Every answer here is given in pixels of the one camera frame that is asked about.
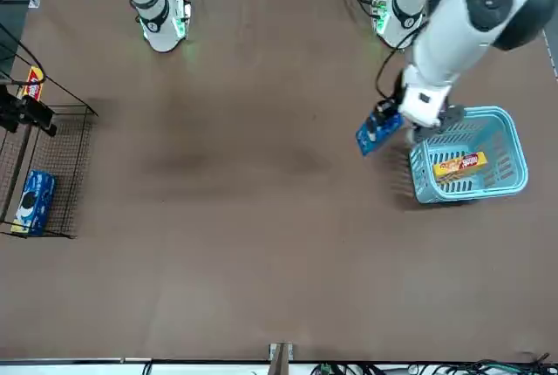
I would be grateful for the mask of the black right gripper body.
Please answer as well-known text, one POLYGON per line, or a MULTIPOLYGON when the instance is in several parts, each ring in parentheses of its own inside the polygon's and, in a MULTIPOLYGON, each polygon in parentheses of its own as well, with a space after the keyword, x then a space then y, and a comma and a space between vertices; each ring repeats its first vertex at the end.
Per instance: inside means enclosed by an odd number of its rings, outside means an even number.
POLYGON ((19 125, 18 99, 8 92, 5 85, 1 85, 1 127, 7 132, 15 132, 19 125))

